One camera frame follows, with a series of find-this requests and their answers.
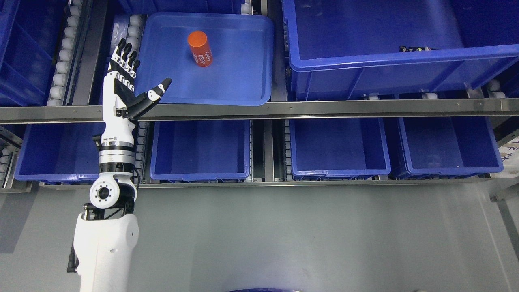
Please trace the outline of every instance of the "gray floor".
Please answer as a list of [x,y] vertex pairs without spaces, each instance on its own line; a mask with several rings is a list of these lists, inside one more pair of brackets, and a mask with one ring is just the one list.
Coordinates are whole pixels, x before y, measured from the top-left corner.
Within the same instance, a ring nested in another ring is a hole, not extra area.
[[[65,268],[86,200],[38,192],[16,249],[0,254],[0,291],[79,291]],[[142,190],[135,213],[130,291],[519,291],[481,185]]]

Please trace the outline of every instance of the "shelving rack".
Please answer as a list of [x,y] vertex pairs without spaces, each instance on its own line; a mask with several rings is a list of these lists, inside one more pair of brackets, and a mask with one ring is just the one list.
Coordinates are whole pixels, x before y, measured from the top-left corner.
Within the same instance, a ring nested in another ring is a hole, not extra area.
[[[82,123],[101,122],[100,105],[87,105],[95,94],[95,80],[99,77],[100,63],[105,58],[107,43],[103,37],[102,25],[108,18],[108,0],[85,0],[90,7],[84,21],[86,31],[83,44],[78,45],[76,54],[81,56],[80,65],[70,80],[75,82],[68,104],[61,107],[16,107],[0,108],[0,124],[35,123]],[[293,118],[349,118],[349,117],[411,117],[411,116],[519,116],[519,98],[484,98],[481,90],[468,90],[467,98],[436,100],[348,100],[348,101],[288,101],[286,76],[290,73],[286,65],[283,19],[280,0],[261,0],[263,14],[267,13],[275,24],[274,63],[271,100],[259,107],[239,107],[199,104],[159,104],[141,121],[194,121],[194,120],[253,120],[253,173],[250,182],[220,183],[163,183],[152,181],[145,174],[142,188],[192,188],[192,187],[242,187],[281,185],[359,185],[359,184],[433,184],[433,183],[473,183],[492,179],[489,175],[470,179],[425,179],[390,180],[375,177],[370,180],[322,180],[292,181],[286,157],[290,156],[285,147],[285,119]],[[148,142],[153,131],[148,131]],[[498,137],[509,138],[509,133],[497,133]],[[55,189],[87,189],[80,185],[40,185]]]

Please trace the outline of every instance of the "orange cylinder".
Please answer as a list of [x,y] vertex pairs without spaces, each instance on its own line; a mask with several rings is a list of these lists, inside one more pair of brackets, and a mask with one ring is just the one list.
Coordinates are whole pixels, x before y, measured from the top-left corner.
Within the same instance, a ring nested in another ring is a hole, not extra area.
[[193,53],[193,59],[200,67],[207,67],[213,62],[213,53],[209,47],[207,35],[203,31],[194,31],[187,37],[187,43]]

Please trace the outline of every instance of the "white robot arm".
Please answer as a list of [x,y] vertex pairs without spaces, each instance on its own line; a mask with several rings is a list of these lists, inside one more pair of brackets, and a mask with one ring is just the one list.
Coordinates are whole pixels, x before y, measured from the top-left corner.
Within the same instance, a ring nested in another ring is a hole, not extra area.
[[[132,131],[138,118],[156,105],[171,79],[135,96],[139,60],[129,54],[131,44],[121,39],[103,81],[103,135],[94,137],[99,150],[99,178],[90,189],[90,203],[79,214],[68,272],[81,276],[81,292],[124,292],[128,285],[131,253],[139,238],[133,214],[137,188]],[[105,216],[107,209],[114,209]],[[111,219],[117,212],[122,216]]]

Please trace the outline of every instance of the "metal rail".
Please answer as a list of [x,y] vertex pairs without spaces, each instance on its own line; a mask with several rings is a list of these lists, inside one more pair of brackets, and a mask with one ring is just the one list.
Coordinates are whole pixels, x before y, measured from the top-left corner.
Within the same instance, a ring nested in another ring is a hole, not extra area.
[[[268,102],[259,107],[159,104],[141,121],[268,120],[284,118],[515,116],[519,98]],[[100,105],[0,108],[0,124],[101,122]]]
[[[213,187],[318,187],[331,185],[423,185],[423,184],[450,184],[450,183],[477,183],[491,180],[491,178],[467,179],[413,179],[413,180],[328,180],[328,181],[270,181],[270,182],[190,182],[190,183],[147,183],[139,189],[168,189],[168,188],[213,188]],[[50,185],[40,183],[41,188],[54,190],[86,190],[90,184],[60,184]]]

